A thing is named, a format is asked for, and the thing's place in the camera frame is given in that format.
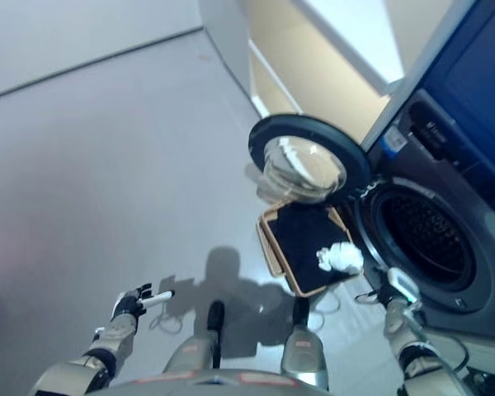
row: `black cloth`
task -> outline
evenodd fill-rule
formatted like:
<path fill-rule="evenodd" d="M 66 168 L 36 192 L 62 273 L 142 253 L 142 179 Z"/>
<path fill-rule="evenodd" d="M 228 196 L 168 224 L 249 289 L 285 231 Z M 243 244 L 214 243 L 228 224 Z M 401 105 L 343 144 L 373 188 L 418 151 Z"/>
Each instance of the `black cloth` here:
<path fill-rule="evenodd" d="M 349 278 L 346 272 L 323 271 L 316 253 L 333 243 L 348 242 L 348 237 L 328 218 L 319 205 L 291 204 L 278 211 L 277 220 L 268 223 L 303 293 Z"/>

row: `crumpled white cloth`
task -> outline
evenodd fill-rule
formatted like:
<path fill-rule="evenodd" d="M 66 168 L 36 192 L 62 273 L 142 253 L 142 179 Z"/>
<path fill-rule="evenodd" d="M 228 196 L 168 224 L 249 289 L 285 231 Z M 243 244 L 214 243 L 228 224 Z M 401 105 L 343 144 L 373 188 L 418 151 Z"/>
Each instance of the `crumpled white cloth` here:
<path fill-rule="evenodd" d="M 319 268 L 324 271 L 334 269 L 353 275 L 359 274 L 363 268 L 363 254 L 354 243 L 334 243 L 329 249 L 323 247 L 316 254 Z"/>

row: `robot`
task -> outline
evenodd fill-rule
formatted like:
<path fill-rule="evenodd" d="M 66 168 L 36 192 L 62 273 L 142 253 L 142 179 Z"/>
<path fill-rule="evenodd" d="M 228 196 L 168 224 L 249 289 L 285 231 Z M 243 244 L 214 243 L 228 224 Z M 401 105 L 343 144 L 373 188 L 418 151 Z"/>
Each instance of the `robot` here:
<path fill-rule="evenodd" d="M 379 290 L 356 297 L 363 304 L 380 303 L 386 308 L 384 335 L 404 374 L 398 395 L 471 395 L 456 373 L 440 358 L 425 338 L 417 317 L 422 307 L 417 285 L 399 269 L 384 274 Z M 254 370 L 219 368 L 220 338 L 225 307 L 212 303 L 207 330 L 184 341 L 163 373 L 109 388 L 131 354 L 139 317 L 147 309 L 171 299 L 169 290 L 152 296 L 152 285 L 121 293 L 111 321 L 96 330 L 87 352 L 74 361 L 50 367 L 36 382 L 30 396 L 182 396 L 253 394 L 322 396 L 328 393 L 328 370 L 321 340 L 308 330 L 309 302 L 296 299 L 293 330 L 285 343 L 280 375 Z"/>

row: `robot leg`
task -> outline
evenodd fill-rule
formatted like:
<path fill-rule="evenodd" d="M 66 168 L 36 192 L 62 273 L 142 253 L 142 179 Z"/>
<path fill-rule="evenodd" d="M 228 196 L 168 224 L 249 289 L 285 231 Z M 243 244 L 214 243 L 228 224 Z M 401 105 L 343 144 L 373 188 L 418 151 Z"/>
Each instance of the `robot leg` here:
<path fill-rule="evenodd" d="M 207 331 L 185 340 L 174 352 L 164 373 L 219 368 L 220 335 L 224 326 L 224 304 L 215 301 L 209 308 Z"/>
<path fill-rule="evenodd" d="M 294 330 L 286 340 L 280 362 L 280 372 L 320 389 L 328 390 L 328 372 L 323 344 L 319 337 L 308 330 L 308 314 L 308 300 L 296 299 Z"/>

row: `floor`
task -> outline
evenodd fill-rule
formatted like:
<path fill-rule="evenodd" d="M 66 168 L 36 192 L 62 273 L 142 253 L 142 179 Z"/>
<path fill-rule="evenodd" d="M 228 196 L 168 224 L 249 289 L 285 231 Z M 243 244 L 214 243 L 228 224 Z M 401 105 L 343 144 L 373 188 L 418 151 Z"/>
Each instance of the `floor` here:
<path fill-rule="evenodd" d="M 116 383 L 158 373 L 227 305 L 223 367 L 278 371 L 293 299 L 255 232 L 247 176 L 257 113 L 203 32 L 0 98 L 0 394 L 80 356 L 121 290 L 175 299 L 142 317 Z M 395 394 L 383 311 L 363 278 L 327 292 L 310 327 L 332 392 Z"/>

